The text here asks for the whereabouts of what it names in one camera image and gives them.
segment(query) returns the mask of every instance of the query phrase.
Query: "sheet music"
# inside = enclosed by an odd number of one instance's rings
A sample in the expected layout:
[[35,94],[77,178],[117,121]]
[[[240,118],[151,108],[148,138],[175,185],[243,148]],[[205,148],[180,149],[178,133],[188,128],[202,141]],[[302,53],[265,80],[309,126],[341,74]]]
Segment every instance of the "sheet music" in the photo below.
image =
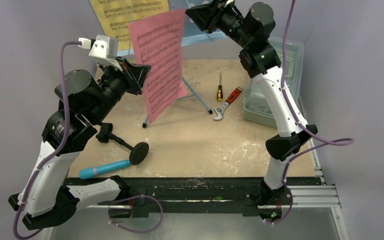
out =
[[188,93],[182,82],[185,11],[164,12],[129,24],[136,62],[151,66],[142,88],[148,123]]
[[89,0],[105,35],[118,39],[118,51],[129,49],[132,21],[169,11],[168,0]]

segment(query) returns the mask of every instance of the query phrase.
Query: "adjustable wrench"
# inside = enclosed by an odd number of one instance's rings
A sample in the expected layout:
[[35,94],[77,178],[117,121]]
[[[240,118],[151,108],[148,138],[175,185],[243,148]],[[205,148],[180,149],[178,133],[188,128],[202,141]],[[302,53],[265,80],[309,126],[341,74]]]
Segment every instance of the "adjustable wrench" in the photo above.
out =
[[214,121],[220,121],[223,118],[223,115],[225,114],[225,109],[233,103],[233,101],[241,94],[242,87],[238,86],[231,94],[230,96],[224,101],[223,105],[221,107],[215,107],[214,110],[217,113],[217,116],[213,118]]

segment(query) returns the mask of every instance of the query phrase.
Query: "white connector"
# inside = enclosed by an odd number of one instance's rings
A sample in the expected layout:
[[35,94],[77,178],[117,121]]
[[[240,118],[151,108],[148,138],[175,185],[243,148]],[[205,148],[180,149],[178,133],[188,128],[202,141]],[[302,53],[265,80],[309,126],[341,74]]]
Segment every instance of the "white connector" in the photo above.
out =
[[89,57],[93,58],[102,66],[113,66],[115,69],[123,72],[123,68],[116,60],[117,46],[118,41],[116,38],[105,35],[97,35],[95,42],[90,48]]
[[82,49],[91,49],[92,41],[90,39],[79,37],[78,41],[81,42],[81,45],[78,45]]

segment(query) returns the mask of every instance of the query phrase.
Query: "blue handle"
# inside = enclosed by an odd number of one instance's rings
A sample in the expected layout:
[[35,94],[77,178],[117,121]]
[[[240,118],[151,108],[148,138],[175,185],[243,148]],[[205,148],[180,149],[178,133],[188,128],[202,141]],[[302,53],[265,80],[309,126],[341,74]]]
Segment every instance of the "blue handle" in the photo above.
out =
[[78,175],[81,179],[90,179],[99,174],[105,174],[105,173],[113,172],[119,169],[127,168],[130,165],[132,164],[130,163],[129,160],[121,160],[121,161],[116,161],[116,162],[102,165],[102,166],[89,167],[89,168],[83,169],[80,171]]

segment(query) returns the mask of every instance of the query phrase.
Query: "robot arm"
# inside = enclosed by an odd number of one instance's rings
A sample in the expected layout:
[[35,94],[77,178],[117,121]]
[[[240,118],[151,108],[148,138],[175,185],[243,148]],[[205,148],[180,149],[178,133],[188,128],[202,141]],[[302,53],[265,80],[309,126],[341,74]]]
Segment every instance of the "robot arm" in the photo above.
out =
[[[114,38],[98,35],[92,40],[79,38],[79,42],[79,47],[89,49],[89,56],[104,66],[104,72],[98,81],[83,69],[65,75],[70,114],[69,136],[60,153],[39,168],[44,158],[63,141],[63,91],[61,85],[55,88],[60,98],[59,109],[51,115],[43,130],[40,153],[31,179],[21,193],[10,196],[8,200],[16,211],[24,206],[22,221],[29,230],[55,227],[84,207],[130,197],[120,177],[86,186],[62,185],[71,164],[88,140],[97,133],[93,126],[102,123],[126,92],[142,94],[142,86],[151,70],[149,65],[130,64],[125,58],[117,57],[117,40]],[[23,202],[27,188],[29,193]]]
[[[308,125],[295,102],[291,101],[292,109],[298,115],[299,121],[295,121],[282,93],[281,61],[268,41],[276,25],[273,10],[263,2],[256,2],[244,17],[235,6],[234,0],[213,0],[211,3],[187,9],[186,14],[201,31],[211,34],[220,29],[242,47],[239,53],[240,62],[248,72],[251,82],[261,89],[273,113],[278,135],[265,143],[270,162],[261,183],[261,197],[258,202],[264,205],[271,197],[278,196],[283,191],[289,159],[310,139],[310,135],[298,123],[312,133],[317,133],[317,127]],[[285,92],[288,99],[293,99],[288,89]]]

